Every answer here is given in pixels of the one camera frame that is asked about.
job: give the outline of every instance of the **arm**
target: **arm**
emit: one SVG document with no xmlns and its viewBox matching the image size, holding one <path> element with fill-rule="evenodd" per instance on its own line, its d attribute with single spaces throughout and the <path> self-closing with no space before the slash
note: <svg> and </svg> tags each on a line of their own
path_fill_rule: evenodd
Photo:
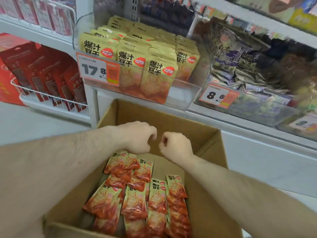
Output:
<svg viewBox="0 0 317 238">
<path fill-rule="evenodd" d="M 0 147 L 0 234 L 11 237 L 41 218 L 115 151 L 149 152 L 157 131 L 127 123 Z"/>
<path fill-rule="evenodd" d="M 190 141 L 182 134 L 166 132 L 159 146 L 167 159 L 191 174 L 252 237 L 316 236 L 317 213 L 298 200 L 193 155 Z"/>
</svg>

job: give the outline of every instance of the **person's right arm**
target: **person's right arm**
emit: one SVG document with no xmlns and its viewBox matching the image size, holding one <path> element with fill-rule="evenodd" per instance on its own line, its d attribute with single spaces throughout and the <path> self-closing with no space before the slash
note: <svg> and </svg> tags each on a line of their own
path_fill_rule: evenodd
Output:
<svg viewBox="0 0 317 238">
<path fill-rule="evenodd" d="M 159 147 L 252 237 L 317 237 L 317 213 L 265 183 L 193 155 L 191 143 L 184 135 L 166 132 Z"/>
</svg>

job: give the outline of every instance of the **price tag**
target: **price tag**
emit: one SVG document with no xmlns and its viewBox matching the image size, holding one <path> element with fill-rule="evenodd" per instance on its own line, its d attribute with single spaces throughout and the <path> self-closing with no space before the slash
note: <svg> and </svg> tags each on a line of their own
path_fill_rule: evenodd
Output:
<svg viewBox="0 0 317 238">
<path fill-rule="evenodd" d="M 290 123 L 288 126 L 307 133 L 313 133 L 317 130 L 317 117 L 306 115 Z"/>
<path fill-rule="evenodd" d="M 211 103 L 221 108 L 228 108 L 238 96 L 239 92 L 237 91 L 210 83 L 200 97 L 200 101 Z"/>
<path fill-rule="evenodd" d="M 120 64 L 76 52 L 80 76 L 119 86 Z"/>
</svg>

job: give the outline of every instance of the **white shelf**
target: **white shelf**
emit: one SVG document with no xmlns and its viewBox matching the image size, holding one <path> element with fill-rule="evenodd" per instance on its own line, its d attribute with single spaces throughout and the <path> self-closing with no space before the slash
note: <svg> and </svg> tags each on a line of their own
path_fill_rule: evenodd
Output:
<svg viewBox="0 0 317 238">
<path fill-rule="evenodd" d="M 205 5 L 214 7 L 224 13 L 228 13 L 241 20 L 267 28 L 271 32 L 277 32 L 287 36 L 295 41 L 301 42 L 308 46 L 317 48 L 317 36 L 301 31 L 295 27 L 291 27 L 278 20 L 256 13 L 242 6 L 230 3 L 226 0 L 194 0 Z"/>
<path fill-rule="evenodd" d="M 52 113 L 74 120 L 79 120 L 90 124 L 88 108 L 84 109 L 81 112 L 77 112 L 76 107 L 74 107 L 71 111 L 68 111 L 64 103 L 53 106 L 52 100 L 40 102 L 35 93 L 31 93 L 27 96 L 20 95 L 20 100 L 23 102 L 23 104 L 31 108 L 36 108 L 44 112 Z"/>
<path fill-rule="evenodd" d="M 75 50 L 73 49 L 73 36 L 63 36 L 5 14 L 0 15 L 0 31 L 66 52 L 76 59 Z"/>
</svg>

